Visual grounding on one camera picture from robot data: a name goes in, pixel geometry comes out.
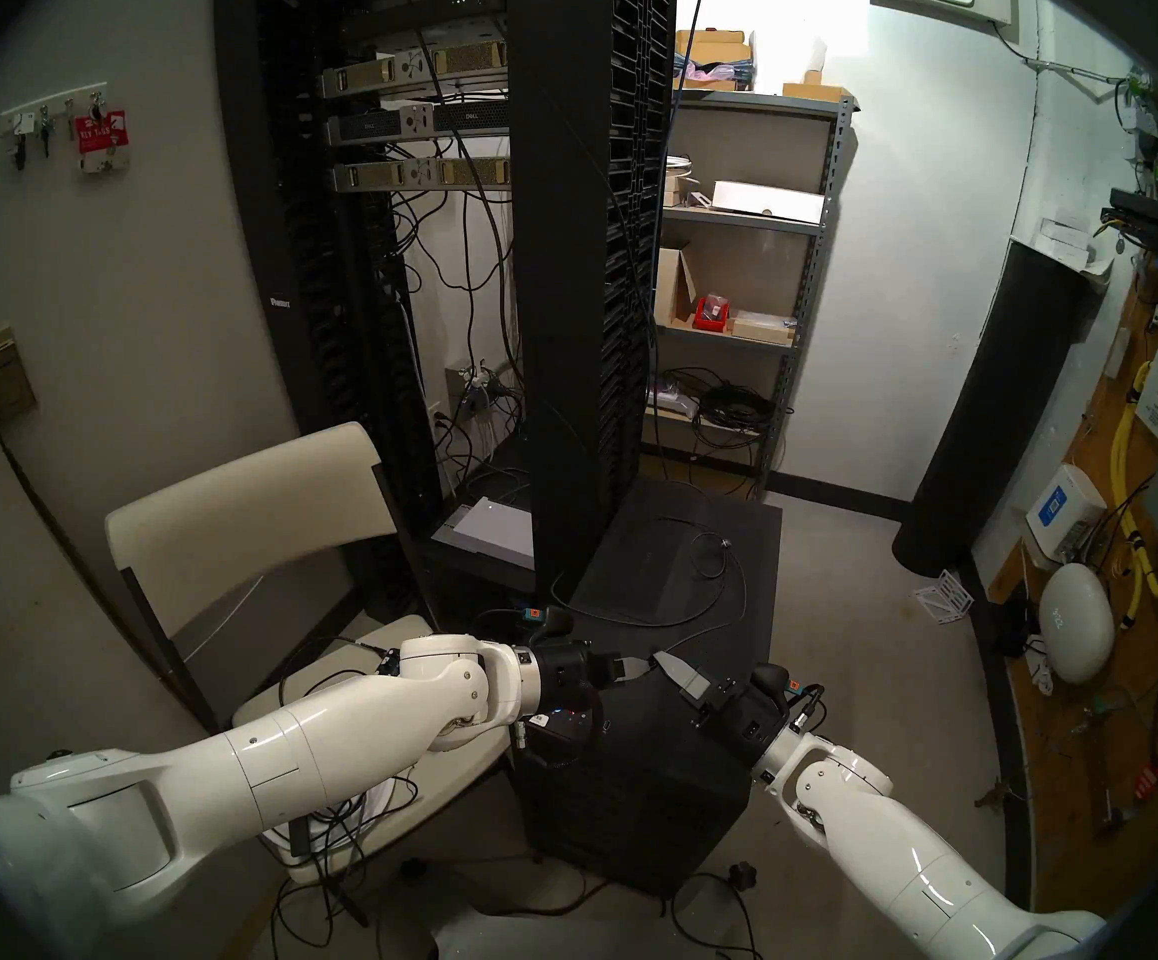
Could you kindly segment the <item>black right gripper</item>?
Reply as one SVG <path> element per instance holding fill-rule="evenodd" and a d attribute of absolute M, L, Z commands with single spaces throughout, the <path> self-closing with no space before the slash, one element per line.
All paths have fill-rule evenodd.
<path fill-rule="evenodd" d="M 787 726 L 791 677 L 782 665 L 756 665 L 749 677 L 712 683 L 666 650 L 654 652 L 653 664 L 677 687 L 682 699 L 698 706 L 695 730 L 748 771 Z"/>

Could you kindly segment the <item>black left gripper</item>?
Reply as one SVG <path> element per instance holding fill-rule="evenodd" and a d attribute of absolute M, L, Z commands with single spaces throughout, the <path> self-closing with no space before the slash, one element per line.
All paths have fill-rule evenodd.
<path fill-rule="evenodd" d="M 593 648 L 571 638 L 574 617 L 559 604 L 522 613 L 530 626 L 522 662 L 538 672 L 538 699 L 522 714 L 521 759 L 533 765 L 574 765 L 593 759 L 609 731 L 602 692 L 658 670 L 655 659 Z"/>

